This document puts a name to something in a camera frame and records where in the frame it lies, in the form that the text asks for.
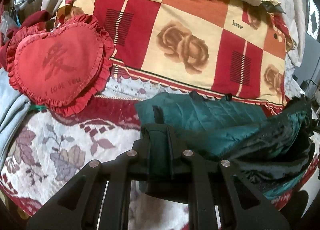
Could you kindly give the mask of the teal quilted puffer jacket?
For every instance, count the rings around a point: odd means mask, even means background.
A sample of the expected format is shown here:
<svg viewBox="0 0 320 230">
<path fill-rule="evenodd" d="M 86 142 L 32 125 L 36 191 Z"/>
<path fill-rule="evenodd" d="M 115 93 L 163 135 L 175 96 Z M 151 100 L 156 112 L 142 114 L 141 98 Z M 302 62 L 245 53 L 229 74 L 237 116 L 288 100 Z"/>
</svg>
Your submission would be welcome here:
<svg viewBox="0 0 320 230">
<path fill-rule="evenodd" d="M 135 105 L 142 128 L 168 125 L 202 157 L 229 160 L 271 200 L 293 188 L 313 160 L 311 106 L 293 98 L 275 116 L 229 96 L 160 93 Z"/>
</svg>

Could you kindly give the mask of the white floral bedspread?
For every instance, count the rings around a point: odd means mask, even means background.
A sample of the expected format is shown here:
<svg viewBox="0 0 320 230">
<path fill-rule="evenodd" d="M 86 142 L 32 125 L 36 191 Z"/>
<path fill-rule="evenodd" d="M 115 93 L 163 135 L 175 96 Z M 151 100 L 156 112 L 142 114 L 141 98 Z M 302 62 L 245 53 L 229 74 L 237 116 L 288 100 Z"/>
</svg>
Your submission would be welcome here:
<svg viewBox="0 0 320 230">
<path fill-rule="evenodd" d="M 92 159 L 112 160 L 140 136 L 135 98 L 180 90 L 131 78 L 111 78 L 104 92 L 75 116 L 31 105 L 11 140 L 1 190 L 23 217 L 34 215 Z"/>
</svg>

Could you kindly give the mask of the light blue folded cloth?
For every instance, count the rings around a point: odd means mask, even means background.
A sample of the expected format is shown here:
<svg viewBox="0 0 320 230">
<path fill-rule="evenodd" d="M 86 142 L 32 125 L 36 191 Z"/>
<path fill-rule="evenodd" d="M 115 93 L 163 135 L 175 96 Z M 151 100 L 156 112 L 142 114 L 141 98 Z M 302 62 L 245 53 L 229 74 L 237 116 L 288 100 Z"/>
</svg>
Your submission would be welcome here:
<svg viewBox="0 0 320 230">
<path fill-rule="evenodd" d="M 1 170 L 4 167 L 11 140 L 27 115 L 31 102 L 29 98 L 9 84 L 7 71 L 0 74 L 0 122 L 1 122 Z"/>
</svg>

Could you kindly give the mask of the red heart-shaped ruffled pillow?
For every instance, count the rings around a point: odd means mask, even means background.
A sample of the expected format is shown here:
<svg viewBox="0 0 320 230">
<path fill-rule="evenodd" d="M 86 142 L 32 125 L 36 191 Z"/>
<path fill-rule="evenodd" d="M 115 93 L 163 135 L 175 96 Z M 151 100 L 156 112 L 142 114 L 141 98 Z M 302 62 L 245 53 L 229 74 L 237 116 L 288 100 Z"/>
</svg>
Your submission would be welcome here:
<svg viewBox="0 0 320 230">
<path fill-rule="evenodd" d="M 9 84 L 69 117 L 105 88 L 113 52 L 112 38 L 93 15 L 74 16 L 50 32 L 39 23 L 23 27 L 5 49 Z"/>
</svg>

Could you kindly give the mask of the red checkered rose quilt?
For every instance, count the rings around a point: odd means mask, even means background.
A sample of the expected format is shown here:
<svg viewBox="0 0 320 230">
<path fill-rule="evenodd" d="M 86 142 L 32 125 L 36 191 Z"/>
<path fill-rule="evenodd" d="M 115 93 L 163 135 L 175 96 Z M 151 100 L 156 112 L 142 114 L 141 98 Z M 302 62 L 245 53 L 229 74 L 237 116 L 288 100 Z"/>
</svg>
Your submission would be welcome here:
<svg viewBox="0 0 320 230">
<path fill-rule="evenodd" d="M 112 62 L 131 76 L 208 97 L 231 94 L 272 114 L 286 105 L 281 15 L 242 0 L 64 0 L 61 25 L 94 15 L 113 39 Z"/>
</svg>

